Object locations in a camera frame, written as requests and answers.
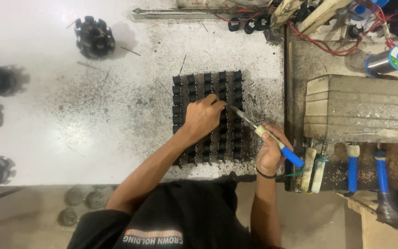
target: rectangular array of coils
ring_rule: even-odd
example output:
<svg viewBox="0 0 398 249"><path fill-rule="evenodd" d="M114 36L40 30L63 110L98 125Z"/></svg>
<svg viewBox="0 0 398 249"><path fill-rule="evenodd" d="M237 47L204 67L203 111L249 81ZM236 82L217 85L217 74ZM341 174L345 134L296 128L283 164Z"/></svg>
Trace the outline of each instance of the rectangular array of coils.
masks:
<svg viewBox="0 0 398 249"><path fill-rule="evenodd" d="M173 77L173 134L176 133L185 122L185 113L188 103L206 98L209 94L215 93L220 100L228 105L234 105L243 111L243 88L241 71L232 73L230 80L227 72L217 74L218 84L213 84L213 76L207 73L197 78L193 74L186 77ZM234 113L228 113L225 108L220 115L218 128L206 135L200 142L193 144L174 162L180 166L184 163L208 163L220 160L241 160L242 159L243 130L242 120Z"/></svg>

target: workbench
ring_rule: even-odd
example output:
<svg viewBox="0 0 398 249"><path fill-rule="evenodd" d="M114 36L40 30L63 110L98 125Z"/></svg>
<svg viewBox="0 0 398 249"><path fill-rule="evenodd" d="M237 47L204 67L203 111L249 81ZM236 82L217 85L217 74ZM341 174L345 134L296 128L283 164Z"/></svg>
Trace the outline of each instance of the workbench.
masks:
<svg viewBox="0 0 398 249"><path fill-rule="evenodd" d="M135 21L137 7L170 9L175 1L0 0L0 66L18 81L0 97L0 156L13 164L7 185L122 182L172 136L172 76L179 74L242 70L246 111L284 124L282 43L263 32L229 32L217 20ZM111 27L112 58L79 53L72 22L86 15ZM254 156L171 167L165 179L254 175Z"/></svg>

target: hand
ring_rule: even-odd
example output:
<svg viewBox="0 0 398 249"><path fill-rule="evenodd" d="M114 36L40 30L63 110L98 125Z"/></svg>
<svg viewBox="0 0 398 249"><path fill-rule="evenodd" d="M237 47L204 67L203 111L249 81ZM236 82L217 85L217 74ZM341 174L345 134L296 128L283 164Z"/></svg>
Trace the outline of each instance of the hand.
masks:
<svg viewBox="0 0 398 249"><path fill-rule="evenodd" d="M219 117L225 105L225 101L219 100L216 94L210 94L187 106L185 124L180 129L185 131L190 144L196 143L219 125Z"/></svg>
<svg viewBox="0 0 398 249"><path fill-rule="evenodd" d="M290 141L285 137L284 130L275 124L262 123L265 128L277 137L291 151L293 147ZM256 158L256 167L264 175L273 176L276 174L277 168L285 161L285 157L280 152L276 140L268 133L262 135L263 145L259 150Z"/></svg>

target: solder wire spool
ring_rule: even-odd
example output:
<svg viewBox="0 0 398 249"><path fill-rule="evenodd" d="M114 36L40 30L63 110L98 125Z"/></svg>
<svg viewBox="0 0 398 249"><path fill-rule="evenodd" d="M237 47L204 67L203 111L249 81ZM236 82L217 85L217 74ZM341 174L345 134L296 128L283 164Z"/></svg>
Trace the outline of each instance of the solder wire spool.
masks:
<svg viewBox="0 0 398 249"><path fill-rule="evenodd" d="M398 45L379 54L371 54L365 61L369 75L388 74L398 71Z"/></svg>

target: blue handle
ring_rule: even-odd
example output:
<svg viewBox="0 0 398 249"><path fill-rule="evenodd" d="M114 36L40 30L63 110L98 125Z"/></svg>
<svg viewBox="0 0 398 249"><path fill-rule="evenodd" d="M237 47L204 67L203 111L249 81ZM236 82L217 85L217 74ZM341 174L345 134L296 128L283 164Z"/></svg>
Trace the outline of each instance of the blue handle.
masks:
<svg viewBox="0 0 398 249"><path fill-rule="evenodd" d="M357 157L348 157L348 190L357 191Z"/></svg>
<svg viewBox="0 0 398 249"><path fill-rule="evenodd" d="M282 149L282 154L298 168L302 167L302 165L304 164L304 162L287 147L284 147Z"/></svg>
<svg viewBox="0 0 398 249"><path fill-rule="evenodd" d="M375 161L377 167L377 178L379 179L380 192L389 193L388 174L386 173L386 162L384 160Z"/></svg>

